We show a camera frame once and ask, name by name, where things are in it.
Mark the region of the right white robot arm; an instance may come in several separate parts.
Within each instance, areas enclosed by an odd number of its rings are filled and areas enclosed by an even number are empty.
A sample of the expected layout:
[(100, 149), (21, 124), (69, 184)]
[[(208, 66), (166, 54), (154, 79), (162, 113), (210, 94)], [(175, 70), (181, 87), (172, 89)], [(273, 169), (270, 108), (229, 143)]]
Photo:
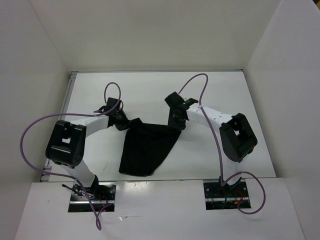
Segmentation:
[[(183, 99), (179, 95), (168, 96), (164, 101), (169, 106), (169, 127), (182, 131), (186, 128), (186, 121), (192, 121), (210, 128), (218, 150), (219, 191), (225, 197), (231, 196), (237, 190), (233, 179), (241, 174), (237, 165), (251, 154), (258, 144), (257, 137), (246, 116), (242, 113), (226, 114), (201, 105), (194, 98)], [(233, 162), (231, 176), (226, 180), (224, 180), (222, 154)]]

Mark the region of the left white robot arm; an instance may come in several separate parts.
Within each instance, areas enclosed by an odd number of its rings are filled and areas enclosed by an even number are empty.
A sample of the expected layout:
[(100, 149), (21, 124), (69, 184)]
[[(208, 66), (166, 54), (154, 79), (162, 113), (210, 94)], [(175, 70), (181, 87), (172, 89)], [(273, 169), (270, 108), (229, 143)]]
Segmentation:
[(109, 127), (119, 131), (129, 128), (131, 121), (122, 110), (108, 115), (85, 117), (75, 121), (56, 122), (49, 139), (45, 156), (61, 166), (88, 200), (94, 200), (102, 191), (99, 179), (86, 165), (84, 158), (86, 137)]

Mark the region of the black skirt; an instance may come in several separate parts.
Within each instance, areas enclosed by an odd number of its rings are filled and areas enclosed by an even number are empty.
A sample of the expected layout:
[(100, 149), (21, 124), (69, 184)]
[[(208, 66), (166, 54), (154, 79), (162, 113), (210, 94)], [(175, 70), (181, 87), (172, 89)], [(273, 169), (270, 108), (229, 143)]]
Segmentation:
[(162, 124), (131, 121), (125, 134), (118, 172), (135, 177), (148, 177), (164, 162), (176, 144), (180, 130)]

